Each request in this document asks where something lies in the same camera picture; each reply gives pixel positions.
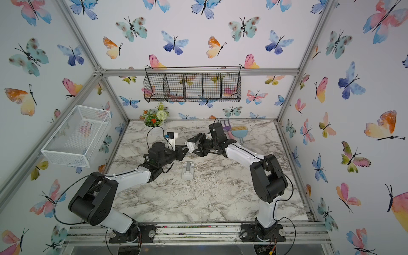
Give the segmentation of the white grey phone stand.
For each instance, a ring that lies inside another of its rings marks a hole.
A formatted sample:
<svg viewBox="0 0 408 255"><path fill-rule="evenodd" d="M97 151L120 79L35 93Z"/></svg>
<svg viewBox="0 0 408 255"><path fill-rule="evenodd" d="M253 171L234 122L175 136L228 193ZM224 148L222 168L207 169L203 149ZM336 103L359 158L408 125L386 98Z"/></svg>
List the white grey phone stand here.
<svg viewBox="0 0 408 255"><path fill-rule="evenodd" d="M186 141L185 145L187 146L189 153L193 154L196 149L198 149L195 142L188 142Z"/></svg>

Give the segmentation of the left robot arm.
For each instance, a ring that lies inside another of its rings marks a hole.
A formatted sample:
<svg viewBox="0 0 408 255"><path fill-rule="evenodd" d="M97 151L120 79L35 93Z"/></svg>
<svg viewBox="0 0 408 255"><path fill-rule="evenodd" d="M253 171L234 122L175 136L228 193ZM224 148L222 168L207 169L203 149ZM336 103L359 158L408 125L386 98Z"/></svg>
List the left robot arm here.
<svg viewBox="0 0 408 255"><path fill-rule="evenodd" d="M69 211L92 226L100 225L127 235L137 232L136 221L113 208L116 195L153 182L165 172L164 167L171 168L176 160L182 161L190 149L188 145L176 145L171 149L156 142L143 156L145 161L135 170L109 176L99 172L90 174L71 199Z"/></svg>

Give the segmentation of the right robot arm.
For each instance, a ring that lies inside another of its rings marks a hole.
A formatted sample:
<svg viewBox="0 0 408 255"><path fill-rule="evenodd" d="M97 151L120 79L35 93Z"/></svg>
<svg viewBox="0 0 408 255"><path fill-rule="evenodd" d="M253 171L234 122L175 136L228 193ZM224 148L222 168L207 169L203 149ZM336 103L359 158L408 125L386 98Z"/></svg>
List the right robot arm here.
<svg viewBox="0 0 408 255"><path fill-rule="evenodd" d="M199 133L188 139L186 145L189 152L197 156L218 154L248 167L254 191L260 199L257 224L265 229L277 224L275 210L282 201L288 180L274 155L259 155L244 148L227 137L220 123L209 125L209 134Z"/></svg>

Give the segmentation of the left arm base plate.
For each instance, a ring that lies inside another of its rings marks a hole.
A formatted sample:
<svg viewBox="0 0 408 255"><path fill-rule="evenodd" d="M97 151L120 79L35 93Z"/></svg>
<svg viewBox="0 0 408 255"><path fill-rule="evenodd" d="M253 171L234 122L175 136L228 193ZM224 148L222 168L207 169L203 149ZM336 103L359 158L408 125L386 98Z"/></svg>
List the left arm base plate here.
<svg viewBox="0 0 408 255"><path fill-rule="evenodd" d="M156 225L140 224L132 219L132 224L124 234L113 230L108 242L112 244L153 243L155 235Z"/></svg>

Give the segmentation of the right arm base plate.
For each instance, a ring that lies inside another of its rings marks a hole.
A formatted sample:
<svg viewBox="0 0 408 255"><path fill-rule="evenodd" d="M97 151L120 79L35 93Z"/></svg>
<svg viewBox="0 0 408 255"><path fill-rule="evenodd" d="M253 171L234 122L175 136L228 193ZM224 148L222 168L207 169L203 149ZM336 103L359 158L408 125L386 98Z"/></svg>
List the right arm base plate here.
<svg viewBox="0 0 408 255"><path fill-rule="evenodd" d="M256 219L251 224L241 224L239 238L242 242L285 242L286 233L283 226L274 223L270 227L263 227Z"/></svg>

